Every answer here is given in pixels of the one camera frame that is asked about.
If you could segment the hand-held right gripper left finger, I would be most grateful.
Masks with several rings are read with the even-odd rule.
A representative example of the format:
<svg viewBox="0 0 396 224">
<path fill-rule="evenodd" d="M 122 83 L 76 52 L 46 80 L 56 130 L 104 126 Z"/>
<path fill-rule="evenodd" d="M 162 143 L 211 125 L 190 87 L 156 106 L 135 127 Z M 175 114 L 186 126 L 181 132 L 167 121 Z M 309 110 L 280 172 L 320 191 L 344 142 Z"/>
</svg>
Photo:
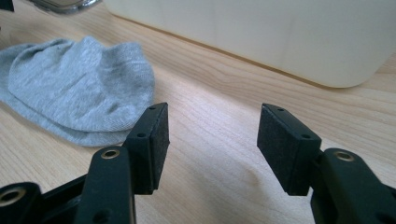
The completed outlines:
<svg viewBox="0 0 396 224">
<path fill-rule="evenodd" d="M 151 195 L 159 188 L 169 145 L 168 103 L 151 105 L 123 143 L 130 155 L 135 194 Z"/>
</svg>

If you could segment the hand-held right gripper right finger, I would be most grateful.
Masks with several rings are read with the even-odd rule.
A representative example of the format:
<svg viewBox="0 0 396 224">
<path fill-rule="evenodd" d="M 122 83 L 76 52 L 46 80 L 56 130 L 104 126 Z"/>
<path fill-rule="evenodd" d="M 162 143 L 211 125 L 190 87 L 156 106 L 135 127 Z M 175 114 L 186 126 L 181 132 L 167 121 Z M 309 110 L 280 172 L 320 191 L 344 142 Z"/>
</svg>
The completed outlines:
<svg viewBox="0 0 396 224">
<path fill-rule="evenodd" d="M 320 153 L 321 138 L 287 109 L 263 104 L 257 147 L 290 196 L 306 196 L 311 162 Z"/>
</svg>

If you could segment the grey ankle sock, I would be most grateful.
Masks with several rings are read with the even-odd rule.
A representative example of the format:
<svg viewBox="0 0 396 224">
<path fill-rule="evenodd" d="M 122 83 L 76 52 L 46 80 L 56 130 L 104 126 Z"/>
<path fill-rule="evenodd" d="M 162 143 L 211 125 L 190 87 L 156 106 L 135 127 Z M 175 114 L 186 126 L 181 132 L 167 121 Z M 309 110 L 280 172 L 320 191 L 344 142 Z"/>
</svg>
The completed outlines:
<svg viewBox="0 0 396 224">
<path fill-rule="evenodd" d="M 92 37 L 56 39 L 18 53 L 8 90 L 45 118 L 72 130 L 132 128 L 154 95 L 154 75 L 140 46 L 105 47 Z"/>
<path fill-rule="evenodd" d="M 33 44 L 21 44 L 0 50 L 0 101 L 23 118 L 76 145 L 104 147 L 122 142 L 130 129 L 116 132 L 83 132 L 67 128 L 40 115 L 9 92 L 8 78 L 11 65 L 20 53 L 32 46 Z"/>
</svg>

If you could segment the cream plastic box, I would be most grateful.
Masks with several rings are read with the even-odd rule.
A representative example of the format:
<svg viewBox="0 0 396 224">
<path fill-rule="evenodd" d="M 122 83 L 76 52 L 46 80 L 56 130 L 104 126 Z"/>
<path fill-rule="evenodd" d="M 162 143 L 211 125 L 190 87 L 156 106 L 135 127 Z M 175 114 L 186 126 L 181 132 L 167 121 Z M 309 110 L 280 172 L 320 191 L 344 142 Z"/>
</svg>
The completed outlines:
<svg viewBox="0 0 396 224">
<path fill-rule="evenodd" d="M 103 0 L 114 15 L 332 88 L 396 52 L 396 0 Z"/>
</svg>

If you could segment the metal bowl edge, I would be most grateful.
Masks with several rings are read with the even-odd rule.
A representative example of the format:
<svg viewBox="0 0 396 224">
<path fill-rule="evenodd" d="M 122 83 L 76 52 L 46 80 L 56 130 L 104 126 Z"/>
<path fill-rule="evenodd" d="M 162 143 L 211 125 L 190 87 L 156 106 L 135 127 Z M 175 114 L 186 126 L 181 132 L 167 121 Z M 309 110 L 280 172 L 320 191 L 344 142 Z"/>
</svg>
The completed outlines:
<svg viewBox="0 0 396 224">
<path fill-rule="evenodd" d="M 88 10 L 102 0 L 27 0 L 35 7 L 59 15 L 71 15 Z"/>
</svg>

